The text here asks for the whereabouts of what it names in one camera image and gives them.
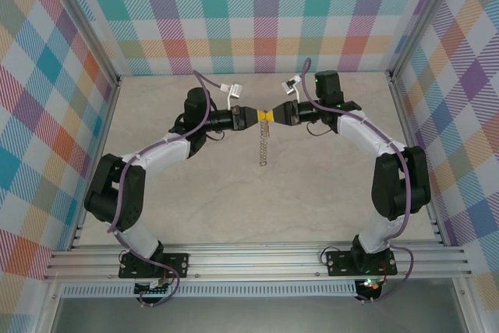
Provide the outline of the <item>aluminium rail frame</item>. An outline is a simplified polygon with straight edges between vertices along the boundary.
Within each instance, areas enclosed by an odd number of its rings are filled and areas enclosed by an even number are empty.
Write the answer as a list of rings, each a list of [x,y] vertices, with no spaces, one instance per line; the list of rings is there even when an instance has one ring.
[[[176,244],[168,253],[187,253],[186,280],[305,281],[327,278],[319,259],[326,243]],[[51,256],[46,282],[104,282],[118,280],[118,245],[82,245]],[[465,251],[436,241],[398,243],[393,250],[397,279],[468,278],[472,274]]]

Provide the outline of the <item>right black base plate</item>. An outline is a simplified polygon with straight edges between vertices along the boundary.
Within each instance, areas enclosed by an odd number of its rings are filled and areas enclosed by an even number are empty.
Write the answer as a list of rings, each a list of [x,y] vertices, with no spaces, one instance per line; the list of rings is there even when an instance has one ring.
[[[354,253],[353,251],[326,252],[329,276],[396,275],[395,256],[389,249],[379,253]]]

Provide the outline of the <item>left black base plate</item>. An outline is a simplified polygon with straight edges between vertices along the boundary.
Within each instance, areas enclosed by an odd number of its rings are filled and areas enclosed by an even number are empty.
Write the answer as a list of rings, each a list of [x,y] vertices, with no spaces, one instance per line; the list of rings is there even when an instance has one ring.
[[[174,269],[180,278],[187,276],[189,254],[163,253],[156,262]],[[131,253],[123,253],[119,258],[119,278],[172,278],[173,272],[151,262],[141,260]]]

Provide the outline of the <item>silver metal chain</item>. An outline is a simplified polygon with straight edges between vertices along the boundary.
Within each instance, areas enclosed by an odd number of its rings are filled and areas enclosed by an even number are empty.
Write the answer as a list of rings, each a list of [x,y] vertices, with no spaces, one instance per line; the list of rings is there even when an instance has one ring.
[[[259,149],[259,165],[264,167],[267,165],[267,142],[269,138],[269,124],[267,120],[260,121],[260,149]]]

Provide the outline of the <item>grey metal bottom panel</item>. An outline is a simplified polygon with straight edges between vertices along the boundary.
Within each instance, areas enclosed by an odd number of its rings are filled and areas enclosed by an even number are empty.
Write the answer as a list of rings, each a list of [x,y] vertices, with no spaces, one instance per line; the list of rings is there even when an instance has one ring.
[[[396,299],[178,298],[158,308],[134,299],[64,299],[42,333],[475,333],[450,298],[406,308]]]

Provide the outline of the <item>small circuit board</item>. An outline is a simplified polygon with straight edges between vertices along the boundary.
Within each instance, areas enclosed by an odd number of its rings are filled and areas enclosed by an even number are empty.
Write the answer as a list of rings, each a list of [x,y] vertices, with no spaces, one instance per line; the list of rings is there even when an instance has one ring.
[[[152,281],[152,282],[137,282],[133,287],[133,293],[139,295],[164,295],[168,293],[171,282]]]
[[[378,299],[385,283],[383,278],[367,278],[356,281],[356,298],[360,301]]]

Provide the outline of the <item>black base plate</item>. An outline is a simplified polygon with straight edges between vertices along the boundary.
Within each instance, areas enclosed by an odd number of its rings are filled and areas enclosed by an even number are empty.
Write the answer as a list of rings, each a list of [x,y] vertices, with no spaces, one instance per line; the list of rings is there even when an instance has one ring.
[[[180,278],[187,276],[189,254],[163,253],[156,262],[174,269]],[[119,258],[119,278],[172,278],[173,272],[151,262],[141,260],[131,253],[123,253]]]
[[[379,253],[354,253],[353,251],[326,252],[329,276],[396,275],[395,256],[389,249]]]

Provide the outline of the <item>aluminium corner post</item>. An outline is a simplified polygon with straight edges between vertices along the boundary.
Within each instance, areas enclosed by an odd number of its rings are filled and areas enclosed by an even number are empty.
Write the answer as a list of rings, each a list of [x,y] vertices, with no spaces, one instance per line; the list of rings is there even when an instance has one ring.
[[[90,24],[88,17],[86,16],[79,0],[62,0],[65,7],[69,10],[70,16],[74,19],[76,27],[83,34],[83,39],[88,43],[90,50],[94,53],[94,56],[101,67],[104,69],[107,77],[112,81],[115,87],[120,84],[120,76],[115,71],[114,66],[111,63],[111,59],[108,57],[103,45],[101,44],[99,38],[94,32],[93,27]]]
[[[410,0],[408,7],[410,14],[402,25],[405,29],[396,37],[397,46],[393,48],[390,62],[386,65],[386,74],[390,82],[400,77],[404,68],[409,64],[417,44],[422,39],[426,29],[444,0]]]

